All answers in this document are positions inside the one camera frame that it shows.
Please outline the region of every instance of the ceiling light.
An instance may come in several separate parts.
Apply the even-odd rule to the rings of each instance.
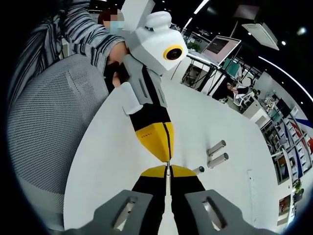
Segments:
[[[203,0],[195,10],[194,14],[197,14],[210,0]]]
[[[187,22],[187,24],[185,25],[184,28],[187,28],[187,26],[189,25],[189,23],[191,22],[191,20],[192,20],[192,18],[190,18],[190,19],[188,20],[188,22]]]
[[[259,56],[259,58],[261,60],[264,60],[265,62],[268,62],[270,65],[273,65],[275,68],[279,69],[281,72],[283,72],[285,75],[287,75],[292,81],[294,81],[304,91],[304,93],[313,102],[313,97],[310,95],[310,93],[297,80],[295,80],[289,73],[287,73],[286,71],[284,71],[282,68],[278,67],[277,65],[273,64],[272,62],[268,61],[267,59],[264,59],[261,56]]]
[[[305,34],[307,33],[307,29],[305,27],[301,27],[299,28],[299,30],[297,31],[297,34],[298,35],[302,35],[302,34]]]

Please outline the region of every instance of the yellow camera lens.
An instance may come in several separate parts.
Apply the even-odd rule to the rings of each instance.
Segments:
[[[165,50],[163,57],[166,60],[177,60],[182,55],[182,47],[180,45],[174,45]]]

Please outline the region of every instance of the gray mesh chair back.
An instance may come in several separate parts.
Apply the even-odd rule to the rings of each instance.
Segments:
[[[39,217],[63,230],[63,199],[76,149],[108,96],[103,76],[82,55],[34,78],[10,110],[8,144],[17,178]]]

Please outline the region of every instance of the face mask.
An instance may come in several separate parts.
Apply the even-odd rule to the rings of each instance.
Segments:
[[[123,21],[111,21],[110,32],[111,33],[117,33],[120,30],[122,30],[123,27],[124,27]]]

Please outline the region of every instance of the white robot head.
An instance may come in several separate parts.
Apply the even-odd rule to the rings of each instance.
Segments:
[[[169,28],[171,20],[168,12],[152,13],[144,28],[136,29],[125,39],[131,55],[158,75],[173,68],[188,53],[180,32]]]

